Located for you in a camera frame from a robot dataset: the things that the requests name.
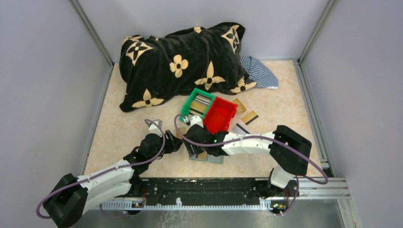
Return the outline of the mint green card holder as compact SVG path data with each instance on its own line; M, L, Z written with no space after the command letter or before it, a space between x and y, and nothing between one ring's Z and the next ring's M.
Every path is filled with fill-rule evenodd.
M196 154L192 154L190 149L187 149L187 152L189 154L189 159L190 160L195 160L195 161L200 161L200 162L209 162L209 163L215 163L215 164L223 164L224 163L224 156L213 156L208 154L208 157L206 160L200 160L200 159L196 159L195 155Z

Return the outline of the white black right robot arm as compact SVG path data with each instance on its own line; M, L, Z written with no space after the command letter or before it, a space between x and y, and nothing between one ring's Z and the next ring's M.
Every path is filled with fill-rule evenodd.
M312 143L285 125L261 134L244 134L220 131L215 134L193 125L184 135L183 142L191 156L206 151L213 156L233 156L239 154L269 155L277 166L270 174L268 191L274 196L281 195L288 182L295 176L307 173Z

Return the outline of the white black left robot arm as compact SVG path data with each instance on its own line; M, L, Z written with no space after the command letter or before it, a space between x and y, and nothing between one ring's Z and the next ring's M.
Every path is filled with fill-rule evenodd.
M163 135L149 133L139 146L114 165L97 172L75 177L63 176L40 204L59 228L69 228L94 206L117 196L132 197L142 192L140 174L152 161L176 152L182 140L169 130Z

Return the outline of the gold card in holder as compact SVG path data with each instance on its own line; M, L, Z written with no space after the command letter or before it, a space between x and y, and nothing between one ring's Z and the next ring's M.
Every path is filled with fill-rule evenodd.
M200 160L206 160L208 157L207 152L202 152L200 154L195 155L196 159L200 159Z

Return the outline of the stack of cards in bin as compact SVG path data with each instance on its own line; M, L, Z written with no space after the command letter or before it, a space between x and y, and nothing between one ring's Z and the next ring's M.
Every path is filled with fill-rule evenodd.
M203 117L211 103L211 99L201 94L197 94L191 102L189 115L198 115Z

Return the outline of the white card black stripe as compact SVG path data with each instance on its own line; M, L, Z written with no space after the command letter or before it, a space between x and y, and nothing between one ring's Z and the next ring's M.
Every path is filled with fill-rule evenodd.
M236 133L236 134L250 134L250 132L249 132L246 128L244 128L243 126L241 126L239 123L235 124L235 125L232 127L231 131L232 131L233 133Z

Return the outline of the gold patterned card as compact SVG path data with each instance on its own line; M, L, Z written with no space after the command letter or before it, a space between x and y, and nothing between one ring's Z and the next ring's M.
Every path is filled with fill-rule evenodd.
M236 108L236 114L237 115L241 115L244 112L246 112L247 108L244 106L244 104L240 101L240 99L236 98L234 100L232 100L232 103L237 105Z

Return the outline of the gold card with stripe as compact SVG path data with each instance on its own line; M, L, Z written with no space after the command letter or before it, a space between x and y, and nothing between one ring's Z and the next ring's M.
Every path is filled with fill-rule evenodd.
M249 113L247 113L246 115L244 115L241 120L243 121L243 123L245 125L249 125L250 123L252 123L253 121L255 121L259 116L257 115L257 113L255 111L250 111Z

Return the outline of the green plastic bin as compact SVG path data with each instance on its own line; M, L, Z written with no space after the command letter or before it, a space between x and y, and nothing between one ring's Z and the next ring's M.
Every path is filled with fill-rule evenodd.
M192 100L195 98L195 96L196 96L197 94L204 95L204 96L209 97L209 98L211 99L211 103L210 103L210 105L209 105L209 107L208 107L208 110L209 110L209 108L211 107L213 101L214 101L215 98L216 98L215 95L212 95L212 94L207 93L207 92L205 92L205 91L202 91L202 90L200 90L200 89L198 89L198 88L195 88L195 89L192 91L192 93L190 94L189 98L186 100L186 102L184 103L184 105L183 105L183 107L182 107L182 109L181 109L181 114L182 114L182 115L184 115L184 116L186 116L186 117L191 117L191 116L189 115L191 102L192 102Z

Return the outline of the red plastic bin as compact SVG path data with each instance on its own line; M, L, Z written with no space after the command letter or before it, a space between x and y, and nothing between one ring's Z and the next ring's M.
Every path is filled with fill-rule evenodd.
M227 131L235 116L237 105L220 97L215 97L203 118L203 125L212 133Z

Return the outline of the black floral blanket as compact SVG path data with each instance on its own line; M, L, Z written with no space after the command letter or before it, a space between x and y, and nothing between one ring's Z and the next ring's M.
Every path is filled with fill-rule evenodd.
M245 28L223 22L210 28L193 27L163 38L125 37L119 71L126 83L120 109L162 105L196 88L226 95L254 88L241 64L241 40Z

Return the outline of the blue white striped cloth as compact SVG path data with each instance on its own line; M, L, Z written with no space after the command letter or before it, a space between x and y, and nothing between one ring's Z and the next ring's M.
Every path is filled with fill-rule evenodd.
M240 61L256 88L278 89L279 80L262 61L251 56L241 56Z

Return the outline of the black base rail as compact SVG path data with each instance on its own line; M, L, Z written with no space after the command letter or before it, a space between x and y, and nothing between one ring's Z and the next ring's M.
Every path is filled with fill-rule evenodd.
M268 178L143 178L120 198L134 197L147 206L258 206L261 200L293 197L297 182L291 180L281 189Z

